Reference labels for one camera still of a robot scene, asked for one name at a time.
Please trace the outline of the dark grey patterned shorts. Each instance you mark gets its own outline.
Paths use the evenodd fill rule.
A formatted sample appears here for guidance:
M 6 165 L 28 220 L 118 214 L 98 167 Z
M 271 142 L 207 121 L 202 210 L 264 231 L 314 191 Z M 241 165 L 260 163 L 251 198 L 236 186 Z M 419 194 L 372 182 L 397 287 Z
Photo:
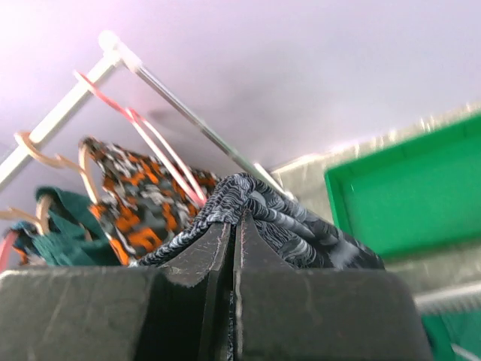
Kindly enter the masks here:
M 369 247 L 247 173 L 225 177 L 180 234 L 134 266 L 160 266 L 194 244 L 214 223 L 237 225 L 249 211 L 264 242 L 294 268 L 382 269 Z

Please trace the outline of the pink plastic hanger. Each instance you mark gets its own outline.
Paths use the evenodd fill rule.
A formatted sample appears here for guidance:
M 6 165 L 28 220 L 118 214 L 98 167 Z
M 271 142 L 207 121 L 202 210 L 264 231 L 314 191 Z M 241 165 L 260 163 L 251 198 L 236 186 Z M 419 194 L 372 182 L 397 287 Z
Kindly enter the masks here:
M 203 193 L 199 183 L 195 179 L 190 168 L 174 151 L 166 139 L 157 131 L 157 129 L 133 108 L 123 107 L 113 99 L 106 96 L 86 75 L 80 73 L 79 71 L 74 71 L 74 76 L 83 85 L 85 85 L 94 96 L 102 100 L 106 105 L 109 105 L 115 111 L 122 114 L 134 126 L 135 130 L 143 138 L 144 142 L 150 147 L 150 149 L 155 153 L 166 169 L 171 173 L 183 191 L 196 205 L 203 207 L 207 201 L 207 197 Z M 156 136 L 156 139 L 165 148 L 168 155 L 166 155 L 164 151 L 158 147 L 157 143 L 146 133 L 143 126 L 147 127 L 150 132 Z

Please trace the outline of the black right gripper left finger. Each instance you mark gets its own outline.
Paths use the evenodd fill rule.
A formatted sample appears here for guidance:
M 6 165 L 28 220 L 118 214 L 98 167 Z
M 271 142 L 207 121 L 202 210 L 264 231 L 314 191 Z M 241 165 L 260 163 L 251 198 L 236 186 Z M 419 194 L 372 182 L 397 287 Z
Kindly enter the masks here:
M 158 268 L 31 267 L 1 276 L 3 360 L 224 360 L 230 227 Z

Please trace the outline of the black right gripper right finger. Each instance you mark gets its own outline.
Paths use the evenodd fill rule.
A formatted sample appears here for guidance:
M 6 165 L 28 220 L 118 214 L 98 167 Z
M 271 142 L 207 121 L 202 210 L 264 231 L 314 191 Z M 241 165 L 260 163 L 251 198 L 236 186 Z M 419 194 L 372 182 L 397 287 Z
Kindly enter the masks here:
M 430 360 L 407 285 L 379 270 L 296 270 L 245 212 L 234 246 L 239 360 Z

